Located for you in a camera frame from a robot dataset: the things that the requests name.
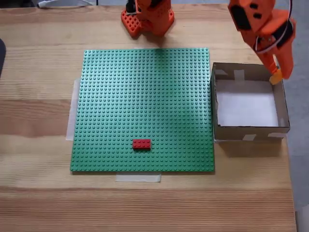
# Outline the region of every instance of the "open box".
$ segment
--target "open box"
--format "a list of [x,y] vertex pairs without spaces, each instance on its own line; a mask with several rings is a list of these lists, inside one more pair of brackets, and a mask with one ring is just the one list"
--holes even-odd
[[215,140],[278,140],[290,130],[283,83],[258,64],[214,63],[211,98]]

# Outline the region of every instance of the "red lego brick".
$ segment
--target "red lego brick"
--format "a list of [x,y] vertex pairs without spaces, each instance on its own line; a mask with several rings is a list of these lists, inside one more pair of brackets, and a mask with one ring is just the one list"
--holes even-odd
[[151,140],[150,139],[133,139],[133,149],[150,149]]

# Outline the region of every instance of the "gray floor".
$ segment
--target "gray floor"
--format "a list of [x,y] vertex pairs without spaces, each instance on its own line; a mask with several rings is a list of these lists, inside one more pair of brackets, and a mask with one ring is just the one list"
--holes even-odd
[[[125,5],[126,0],[98,0],[100,5]],[[172,3],[228,3],[229,0],[172,0]],[[277,0],[278,8],[288,9],[289,0]],[[288,134],[290,169],[295,209],[309,204],[309,9],[308,0],[294,0],[293,17],[297,20],[294,42],[295,68],[284,82],[291,131]]]

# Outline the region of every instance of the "wood grain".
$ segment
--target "wood grain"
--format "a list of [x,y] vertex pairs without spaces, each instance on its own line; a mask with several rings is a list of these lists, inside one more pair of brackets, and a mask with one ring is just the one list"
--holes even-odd
[[285,189],[1,188],[0,191],[3,231],[294,230],[294,214],[289,212],[286,202],[290,193]]
[[135,40],[122,8],[0,9],[1,230],[295,232],[285,140],[215,144],[214,174],[161,183],[70,173],[65,134],[85,49],[207,46],[211,62],[260,63],[226,5],[174,5],[164,38]]

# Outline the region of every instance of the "white tape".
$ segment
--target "white tape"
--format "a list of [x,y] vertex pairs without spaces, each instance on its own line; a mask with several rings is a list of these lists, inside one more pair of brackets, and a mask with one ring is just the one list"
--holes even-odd
[[74,129],[75,129],[75,120],[76,120],[76,113],[77,113],[80,82],[81,82],[80,78],[74,81],[71,106],[70,106],[70,114],[69,114],[68,127],[67,127],[67,136],[66,136],[66,140],[68,141],[73,141],[74,139]]
[[234,78],[237,81],[245,80],[245,71],[244,70],[234,70]]
[[280,118],[279,126],[280,127],[285,127],[285,123],[284,123],[284,119],[283,118]]
[[242,140],[243,141],[253,141],[255,137],[256,137],[256,134],[246,134]]
[[275,138],[284,138],[285,134],[284,133],[270,133],[268,134],[269,137],[275,137]]
[[214,72],[215,75],[227,75],[222,69],[216,69]]
[[121,172],[116,175],[117,182],[160,182],[161,173]]

